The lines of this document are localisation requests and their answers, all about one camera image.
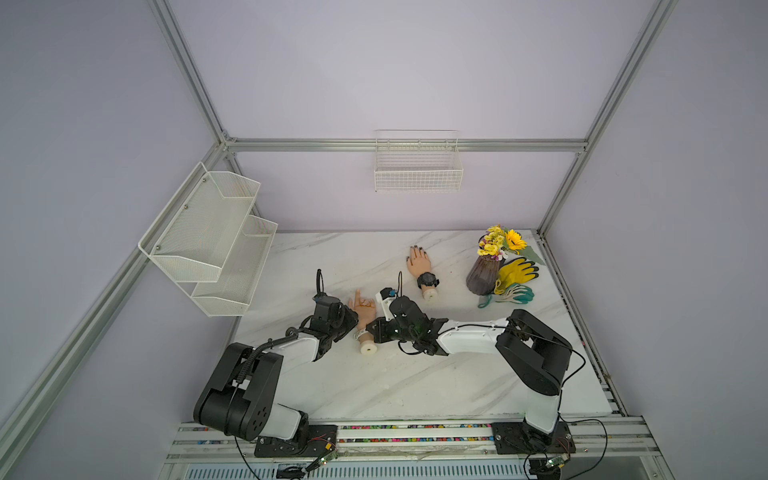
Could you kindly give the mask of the white patterned wrist band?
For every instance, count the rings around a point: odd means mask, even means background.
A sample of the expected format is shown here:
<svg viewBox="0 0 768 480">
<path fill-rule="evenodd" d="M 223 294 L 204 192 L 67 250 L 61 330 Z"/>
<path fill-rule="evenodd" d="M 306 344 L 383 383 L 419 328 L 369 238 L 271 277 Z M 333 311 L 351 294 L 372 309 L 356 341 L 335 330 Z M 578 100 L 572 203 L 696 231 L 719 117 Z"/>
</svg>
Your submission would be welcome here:
<svg viewBox="0 0 768 480">
<path fill-rule="evenodd" d="M 356 333 L 356 339 L 360 342 L 373 341 L 373 335 L 367 330 L 358 330 Z"/>
</svg>

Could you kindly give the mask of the mannequin hand with white band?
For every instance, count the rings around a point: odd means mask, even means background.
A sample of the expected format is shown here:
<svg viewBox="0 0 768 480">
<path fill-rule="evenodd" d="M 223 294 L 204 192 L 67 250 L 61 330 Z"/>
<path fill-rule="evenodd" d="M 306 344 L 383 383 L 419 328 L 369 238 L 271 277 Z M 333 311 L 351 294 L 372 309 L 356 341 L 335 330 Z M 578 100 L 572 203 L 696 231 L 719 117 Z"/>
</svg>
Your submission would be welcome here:
<svg viewBox="0 0 768 480">
<path fill-rule="evenodd" d="M 356 333 L 358 330 L 365 330 L 366 325 L 376 319 L 376 301 L 362 296 L 361 291 L 357 290 L 354 298 L 349 301 L 349 307 L 356 313 L 358 318 L 354 338 L 359 343 L 360 353 L 363 355 L 375 354 L 377 351 L 375 342 L 360 342 L 356 339 Z"/>
</svg>

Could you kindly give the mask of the black wrist watch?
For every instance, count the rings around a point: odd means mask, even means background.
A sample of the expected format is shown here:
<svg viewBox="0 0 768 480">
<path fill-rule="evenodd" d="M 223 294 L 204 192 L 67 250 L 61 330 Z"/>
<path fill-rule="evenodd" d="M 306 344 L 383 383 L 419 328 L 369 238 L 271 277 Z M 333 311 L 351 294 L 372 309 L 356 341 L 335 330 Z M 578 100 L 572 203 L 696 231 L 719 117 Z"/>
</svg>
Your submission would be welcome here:
<svg viewBox="0 0 768 480">
<path fill-rule="evenodd" d="M 436 277 L 436 275 L 429 271 L 424 272 L 417 277 L 417 286 L 420 289 L 423 289 L 425 287 L 436 288 L 439 285 L 439 283 L 440 281 Z"/>
</svg>

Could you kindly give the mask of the mannequin hand with dark nails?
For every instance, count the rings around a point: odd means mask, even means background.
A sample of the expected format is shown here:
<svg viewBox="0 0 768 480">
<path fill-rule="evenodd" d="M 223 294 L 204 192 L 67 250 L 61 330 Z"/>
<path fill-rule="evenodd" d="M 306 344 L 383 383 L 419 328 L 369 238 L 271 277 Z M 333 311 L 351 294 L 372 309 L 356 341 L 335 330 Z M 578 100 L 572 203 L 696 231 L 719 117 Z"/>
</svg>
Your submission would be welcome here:
<svg viewBox="0 0 768 480">
<path fill-rule="evenodd" d="M 417 277 L 422 273 L 427 271 L 433 273 L 431 259 L 429 258 L 427 252 L 418 245 L 413 245 L 410 247 L 410 251 L 406 259 L 406 267 L 409 273 L 416 280 L 416 284 L 417 284 Z M 423 289 L 420 289 L 418 287 L 418 289 L 422 294 L 422 297 L 428 301 L 435 300 L 438 297 L 437 288 L 438 286 L 436 288 L 425 287 Z"/>
</svg>

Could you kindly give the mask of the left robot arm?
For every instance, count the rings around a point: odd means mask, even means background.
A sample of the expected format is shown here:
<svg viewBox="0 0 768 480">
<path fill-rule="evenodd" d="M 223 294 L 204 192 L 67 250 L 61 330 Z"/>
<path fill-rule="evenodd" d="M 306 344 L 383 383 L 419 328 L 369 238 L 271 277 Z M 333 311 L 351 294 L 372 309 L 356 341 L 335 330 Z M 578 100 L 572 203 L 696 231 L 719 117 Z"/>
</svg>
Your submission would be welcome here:
<svg viewBox="0 0 768 480">
<path fill-rule="evenodd" d="M 281 375 L 321 359 L 334 343 L 376 318 L 375 301 L 359 294 L 345 304 L 319 293 L 314 302 L 314 312 L 284 336 L 259 346 L 228 345 L 195 404 L 194 421 L 237 440 L 263 437 L 305 445 L 308 415 L 275 401 Z"/>
</svg>

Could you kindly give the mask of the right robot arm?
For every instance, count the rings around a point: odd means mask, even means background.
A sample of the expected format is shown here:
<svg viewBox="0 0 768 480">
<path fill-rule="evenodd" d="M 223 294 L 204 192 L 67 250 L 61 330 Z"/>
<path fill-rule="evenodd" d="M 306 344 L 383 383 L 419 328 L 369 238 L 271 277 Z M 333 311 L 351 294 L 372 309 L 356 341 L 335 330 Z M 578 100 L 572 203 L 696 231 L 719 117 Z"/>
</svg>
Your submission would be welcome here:
<svg viewBox="0 0 768 480">
<path fill-rule="evenodd" d="M 522 424 L 539 437 L 550 437 L 559 423 L 566 372 L 574 353 L 571 343 L 524 309 L 505 318 L 459 322 L 431 318 L 405 296 L 394 298 L 386 314 L 365 327 L 377 344 L 409 343 L 417 354 L 450 356 L 495 354 L 528 388 Z"/>
</svg>

